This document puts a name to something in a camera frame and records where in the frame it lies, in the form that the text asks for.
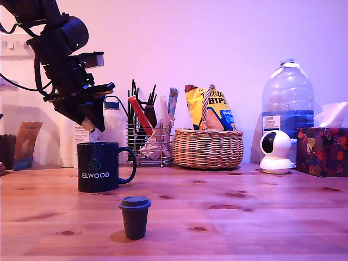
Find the small black cup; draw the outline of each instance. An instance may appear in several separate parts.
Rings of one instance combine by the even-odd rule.
[[[145,236],[147,212],[151,201],[147,197],[125,197],[119,208],[122,209],[126,238],[138,240]]]
[[[119,153],[128,151],[133,158],[129,178],[119,178]],[[136,157],[128,147],[119,148],[116,142],[86,142],[77,145],[78,190],[96,193],[116,189],[129,183],[136,172]]]

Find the black container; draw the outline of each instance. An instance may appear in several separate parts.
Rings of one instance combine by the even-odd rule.
[[[145,236],[148,208],[151,201],[147,197],[125,197],[119,207],[122,209],[126,237],[138,240]]]
[[[7,170],[13,169],[16,138],[15,135],[0,135],[0,161]]]

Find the camera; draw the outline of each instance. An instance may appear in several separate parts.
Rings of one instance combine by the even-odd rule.
[[[260,168],[271,174],[287,174],[293,167],[287,158],[290,151],[290,137],[281,130],[272,130],[265,133],[260,141],[260,148],[265,154],[261,160]]]

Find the colorful tissue box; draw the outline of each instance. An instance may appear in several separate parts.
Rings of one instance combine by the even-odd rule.
[[[299,128],[297,170],[318,177],[348,176],[348,128]]]

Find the tissue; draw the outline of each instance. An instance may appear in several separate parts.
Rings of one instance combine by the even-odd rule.
[[[341,127],[348,109],[348,102],[332,103],[322,106],[322,113],[313,119],[320,123],[320,128]]]

